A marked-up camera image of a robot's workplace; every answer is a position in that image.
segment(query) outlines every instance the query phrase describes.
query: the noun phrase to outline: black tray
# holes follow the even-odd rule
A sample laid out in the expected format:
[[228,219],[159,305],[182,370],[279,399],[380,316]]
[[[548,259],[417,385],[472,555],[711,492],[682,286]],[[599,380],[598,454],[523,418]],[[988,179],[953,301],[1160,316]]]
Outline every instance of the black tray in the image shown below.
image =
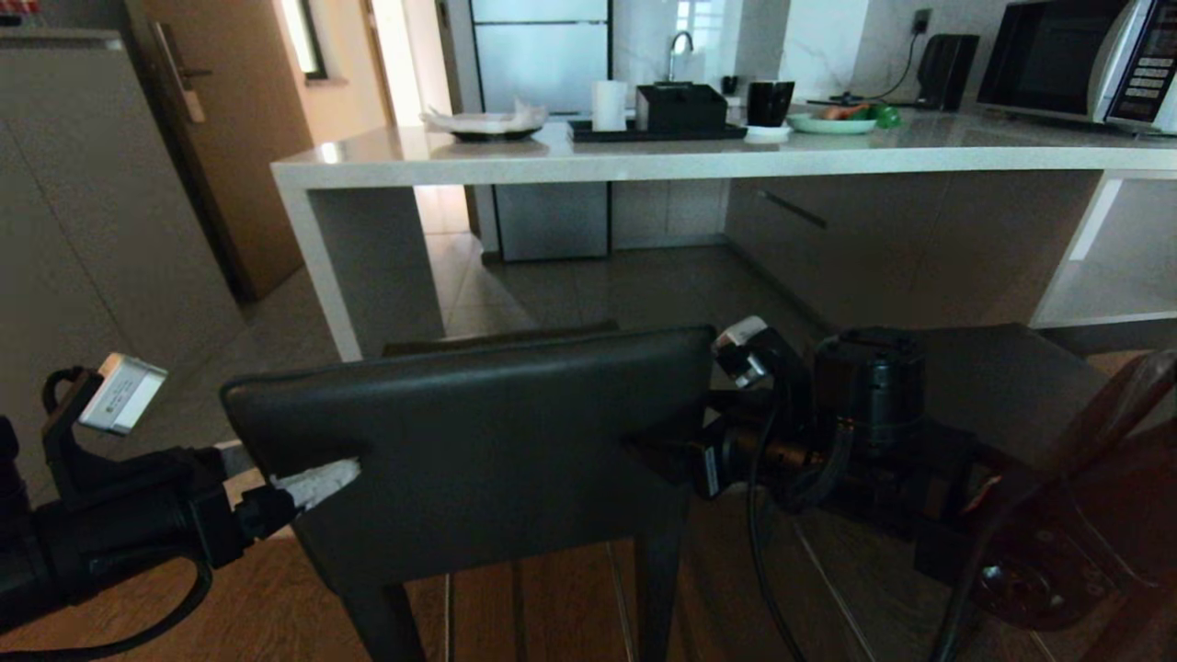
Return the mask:
[[523,140],[540,128],[543,127],[537,126],[536,128],[508,131],[506,133],[473,133],[470,131],[451,131],[450,133],[464,143],[511,143],[512,140]]
[[671,133],[653,133],[650,131],[638,131],[633,126],[633,120],[625,123],[625,131],[593,131],[591,120],[572,120],[573,143],[643,143],[650,140],[726,140],[730,138],[744,138],[747,128],[729,124],[723,128],[712,131],[676,131]]

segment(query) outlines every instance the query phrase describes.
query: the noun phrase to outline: microwave control panel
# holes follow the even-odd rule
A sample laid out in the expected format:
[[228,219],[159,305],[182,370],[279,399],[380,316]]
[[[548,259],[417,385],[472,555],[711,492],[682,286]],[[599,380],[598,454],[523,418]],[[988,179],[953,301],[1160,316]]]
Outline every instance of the microwave control panel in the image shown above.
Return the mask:
[[1124,72],[1109,119],[1152,124],[1177,72],[1177,0],[1158,0]]

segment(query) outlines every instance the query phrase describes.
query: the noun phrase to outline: floor tile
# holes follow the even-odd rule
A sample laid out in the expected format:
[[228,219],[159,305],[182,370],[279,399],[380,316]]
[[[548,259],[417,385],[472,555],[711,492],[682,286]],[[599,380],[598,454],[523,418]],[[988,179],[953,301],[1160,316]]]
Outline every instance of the floor tile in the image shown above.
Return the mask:
[[[789,299],[724,246],[484,266],[480,245],[472,234],[427,236],[425,241],[451,337],[610,319],[624,329],[680,324],[722,329],[749,315],[774,325],[803,353],[817,337]],[[218,396],[226,380],[339,360],[305,270],[265,300],[242,306],[242,315],[246,330],[187,373],[173,375],[129,436],[98,436],[88,442],[92,450],[131,457],[174,445],[226,441],[233,432]],[[724,380],[717,372],[716,382]],[[52,492],[47,471],[28,478],[31,494]]]
[[458,296],[459,306],[576,300],[573,269],[566,263],[472,264]]
[[524,306],[458,306],[446,320],[446,336],[484,336],[534,329],[574,327],[581,324],[576,303],[545,303]]

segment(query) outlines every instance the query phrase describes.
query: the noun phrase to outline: drawer handle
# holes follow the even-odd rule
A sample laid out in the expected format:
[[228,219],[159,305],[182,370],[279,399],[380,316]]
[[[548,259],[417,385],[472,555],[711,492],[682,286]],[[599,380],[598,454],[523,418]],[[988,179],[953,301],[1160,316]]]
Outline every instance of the drawer handle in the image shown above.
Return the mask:
[[759,196],[759,197],[762,197],[762,198],[764,198],[765,200],[769,200],[770,203],[772,203],[772,204],[774,204],[774,205],[777,205],[779,207],[784,207],[784,208],[793,212],[794,214],[804,218],[805,220],[812,223],[813,225],[820,227],[822,230],[825,230],[826,227],[830,226],[830,224],[826,223],[826,220],[824,218],[817,216],[813,212],[803,210],[803,208],[798,207],[797,205],[790,203],[789,200],[786,200],[786,199],[784,199],[784,198],[782,198],[779,196],[773,196],[772,193],[765,191],[764,188],[760,188],[759,191],[757,191],[756,194]]

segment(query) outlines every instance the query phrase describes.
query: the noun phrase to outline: plate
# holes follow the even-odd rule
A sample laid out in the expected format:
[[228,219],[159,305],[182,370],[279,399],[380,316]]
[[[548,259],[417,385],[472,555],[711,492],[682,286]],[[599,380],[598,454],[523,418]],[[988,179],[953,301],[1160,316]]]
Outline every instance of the plate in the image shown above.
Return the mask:
[[465,143],[510,143],[512,140],[523,140],[532,133],[536,133],[543,128],[537,126],[536,128],[525,128],[523,131],[507,131],[505,133],[476,133],[471,131],[452,131],[458,140]]
[[793,130],[789,126],[749,125],[747,135],[744,137],[744,141],[753,145],[772,145],[776,143],[784,143],[789,139],[789,134],[792,133],[792,131]]
[[812,113],[796,113],[789,115],[789,125],[803,133],[845,135],[851,133],[870,133],[875,130],[876,121],[872,119],[817,119]]

